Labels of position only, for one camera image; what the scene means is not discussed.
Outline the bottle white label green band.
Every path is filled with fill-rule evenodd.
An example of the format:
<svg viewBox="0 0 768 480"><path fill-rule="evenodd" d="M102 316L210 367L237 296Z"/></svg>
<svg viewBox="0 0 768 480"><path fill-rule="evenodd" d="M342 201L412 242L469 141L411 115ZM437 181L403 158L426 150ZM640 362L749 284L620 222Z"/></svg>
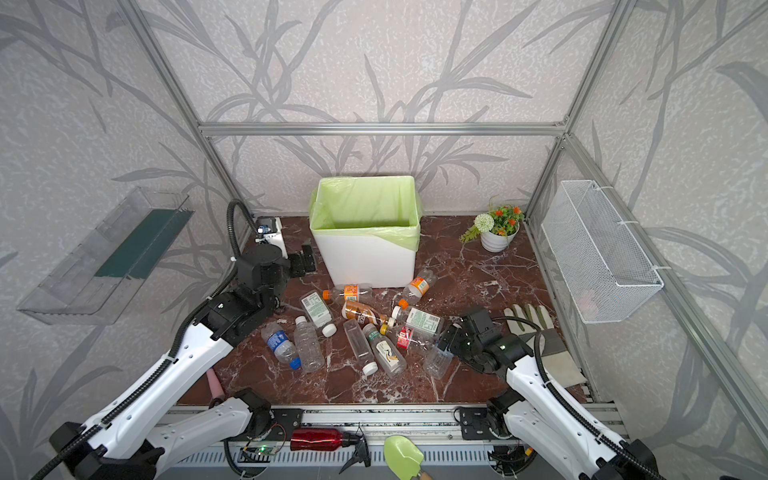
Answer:
<svg viewBox="0 0 768 480"><path fill-rule="evenodd" d="M397 347L382 335L372 323L367 323L362 332L368 341L379 367L390 377L403 373L407 362Z"/></svg>

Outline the purple pink brush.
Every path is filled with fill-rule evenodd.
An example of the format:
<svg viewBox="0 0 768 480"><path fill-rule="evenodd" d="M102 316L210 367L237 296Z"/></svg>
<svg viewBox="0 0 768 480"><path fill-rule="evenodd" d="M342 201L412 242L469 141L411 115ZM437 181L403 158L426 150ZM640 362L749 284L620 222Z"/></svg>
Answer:
<svg viewBox="0 0 768 480"><path fill-rule="evenodd" d="M212 401L224 401L226 393L221 385L218 375L213 368L209 368L205 373L205 378L209 388Z"/></svg>

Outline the brown tea bottle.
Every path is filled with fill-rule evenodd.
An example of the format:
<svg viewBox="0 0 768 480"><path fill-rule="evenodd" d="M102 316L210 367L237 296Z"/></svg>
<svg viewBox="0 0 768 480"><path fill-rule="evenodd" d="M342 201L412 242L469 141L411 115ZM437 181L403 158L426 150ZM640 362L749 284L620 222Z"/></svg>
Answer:
<svg viewBox="0 0 768 480"><path fill-rule="evenodd" d="M373 324L376 328L380 328L389 321L387 315L379 313L373 307L357 301L345 301L341 313L344 319L355 320L361 327L366 324Z"/></svg>

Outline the clear square bottle white cap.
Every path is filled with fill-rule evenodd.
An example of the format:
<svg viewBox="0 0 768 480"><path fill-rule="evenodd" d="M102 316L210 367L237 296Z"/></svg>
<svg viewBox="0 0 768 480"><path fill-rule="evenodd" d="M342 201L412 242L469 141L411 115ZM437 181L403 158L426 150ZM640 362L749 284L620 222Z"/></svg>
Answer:
<svg viewBox="0 0 768 480"><path fill-rule="evenodd" d="M343 328L363 375L370 377L378 371L378 364L360 325L356 320L347 320Z"/></svg>

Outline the green plastic trowel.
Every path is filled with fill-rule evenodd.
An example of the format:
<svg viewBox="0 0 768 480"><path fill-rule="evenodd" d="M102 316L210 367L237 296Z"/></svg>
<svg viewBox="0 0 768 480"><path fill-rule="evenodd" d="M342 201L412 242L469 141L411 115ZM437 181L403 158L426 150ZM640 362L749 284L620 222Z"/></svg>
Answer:
<svg viewBox="0 0 768 480"><path fill-rule="evenodd" d="M432 480L422 469L424 454L407 437L388 437L384 442L383 454L386 465L399 480Z"/></svg>

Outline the small bottle red label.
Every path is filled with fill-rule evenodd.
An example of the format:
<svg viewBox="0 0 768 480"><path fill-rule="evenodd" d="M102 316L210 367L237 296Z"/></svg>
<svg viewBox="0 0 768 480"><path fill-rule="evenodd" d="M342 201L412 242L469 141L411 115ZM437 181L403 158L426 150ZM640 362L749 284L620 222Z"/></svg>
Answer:
<svg viewBox="0 0 768 480"><path fill-rule="evenodd" d="M433 335L410 326L387 326L379 328L379 333L389 338L397 347L414 352L426 352L434 344Z"/></svg>

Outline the green circuit board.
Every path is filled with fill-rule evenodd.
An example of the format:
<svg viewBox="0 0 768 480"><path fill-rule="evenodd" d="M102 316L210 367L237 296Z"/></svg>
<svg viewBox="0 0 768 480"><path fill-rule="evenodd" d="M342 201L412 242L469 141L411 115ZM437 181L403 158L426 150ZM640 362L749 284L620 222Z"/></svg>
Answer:
<svg viewBox="0 0 768 480"><path fill-rule="evenodd" d="M281 451L280 446L275 445L246 445L241 450L243 459L253 463L266 463Z"/></svg>

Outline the bottle blue label white cap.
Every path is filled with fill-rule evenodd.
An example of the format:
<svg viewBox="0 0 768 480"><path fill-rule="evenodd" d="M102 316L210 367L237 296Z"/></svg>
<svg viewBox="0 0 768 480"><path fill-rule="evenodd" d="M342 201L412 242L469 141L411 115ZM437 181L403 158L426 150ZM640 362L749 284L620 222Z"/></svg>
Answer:
<svg viewBox="0 0 768 480"><path fill-rule="evenodd" d="M453 354L433 345L427 352L424 363L424 371L432 378L442 379L453 361Z"/></svg>

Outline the white bin with green liner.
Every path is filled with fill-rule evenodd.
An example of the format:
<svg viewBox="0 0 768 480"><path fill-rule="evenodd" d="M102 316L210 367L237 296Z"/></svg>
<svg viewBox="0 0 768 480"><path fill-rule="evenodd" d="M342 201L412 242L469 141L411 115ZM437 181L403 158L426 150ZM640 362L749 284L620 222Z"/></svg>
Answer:
<svg viewBox="0 0 768 480"><path fill-rule="evenodd" d="M335 285L409 283L421 217L411 176L323 178L309 205L310 231Z"/></svg>

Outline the small bottle orange label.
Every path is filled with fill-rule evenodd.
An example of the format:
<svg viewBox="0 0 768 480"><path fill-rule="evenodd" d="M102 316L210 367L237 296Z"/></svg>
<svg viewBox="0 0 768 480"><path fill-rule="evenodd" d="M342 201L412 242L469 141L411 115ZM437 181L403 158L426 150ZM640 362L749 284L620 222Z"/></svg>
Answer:
<svg viewBox="0 0 768 480"><path fill-rule="evenodd" d="M373 287L370 284L346 284L337 285L329 290L322 291L322 298L327 302L356 301L365 303L373 296Z"/></svg>

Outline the clear bottle blue cap label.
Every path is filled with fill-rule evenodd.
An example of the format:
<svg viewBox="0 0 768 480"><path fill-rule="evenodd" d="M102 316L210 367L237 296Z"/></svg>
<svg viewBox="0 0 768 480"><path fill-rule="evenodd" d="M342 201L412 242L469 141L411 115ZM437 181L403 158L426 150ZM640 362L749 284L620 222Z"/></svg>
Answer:
<svg viewBox="0 0 768 480"><path fill-rule="evenodd" d="M291 370L301 368L298 350L280 324L266 323L261 329L261 336L279 363L287 365Z"/></svg>

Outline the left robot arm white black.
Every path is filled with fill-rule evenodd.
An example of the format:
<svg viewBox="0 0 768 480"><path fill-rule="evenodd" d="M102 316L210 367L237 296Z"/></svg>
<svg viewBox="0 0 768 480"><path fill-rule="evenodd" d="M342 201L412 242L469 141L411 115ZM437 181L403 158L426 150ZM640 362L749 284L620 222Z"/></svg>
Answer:
<svg viewBox="0 0 768 480"><path fill-rule="evenodd" d="M152 369L88 420L67 422L51 435L56 454L35 478L64 465L77 479L155 479L213 442L269 433L271 405L250 388L181 422L159 422L207 370L274 316L290 279L315 269L310 244L286 254L260 242L236 257L231 273L182 321Z"/></svg>

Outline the clear acrylic wall shelf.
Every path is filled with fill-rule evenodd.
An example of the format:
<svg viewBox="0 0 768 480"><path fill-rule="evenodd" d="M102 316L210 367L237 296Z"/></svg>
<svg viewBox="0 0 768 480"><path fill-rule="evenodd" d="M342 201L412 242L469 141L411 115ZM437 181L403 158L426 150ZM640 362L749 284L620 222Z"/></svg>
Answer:
<svg viewBox="0 0 768 480"><path fill-rule="evenodd" d="M51 326L114 324L193 214L187 194L134 188L17 310Z"/></svg>

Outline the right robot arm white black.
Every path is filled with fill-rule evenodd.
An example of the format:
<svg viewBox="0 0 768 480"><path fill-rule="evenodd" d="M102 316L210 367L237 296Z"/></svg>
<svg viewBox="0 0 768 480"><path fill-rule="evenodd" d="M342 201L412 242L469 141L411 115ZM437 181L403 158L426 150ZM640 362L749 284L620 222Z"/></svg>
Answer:
<svg viewBox="0 0 768 480"><path fill-rule="evenodd" d="M660 479L656 458L640 440L628 442L546 370L543 329L517 316L466 311L438 337L437 346L507 389L486 402L490 432L531 447L565 479Z"/></svg>

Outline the bottle orange label orange cap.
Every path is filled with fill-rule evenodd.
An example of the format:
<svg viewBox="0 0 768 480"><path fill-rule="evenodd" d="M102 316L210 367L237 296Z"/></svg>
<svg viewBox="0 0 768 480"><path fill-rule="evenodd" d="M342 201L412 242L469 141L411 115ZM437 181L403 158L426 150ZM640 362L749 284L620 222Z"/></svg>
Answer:
<svg viewBox="0 0 768 480"><path fill-rule="evenodd" d="M437 276L433 270L428 268L420 270L404 287L399 298L396 300L396 305L406 308L418 304L429 289L434 286L436 280Z"/></svg>

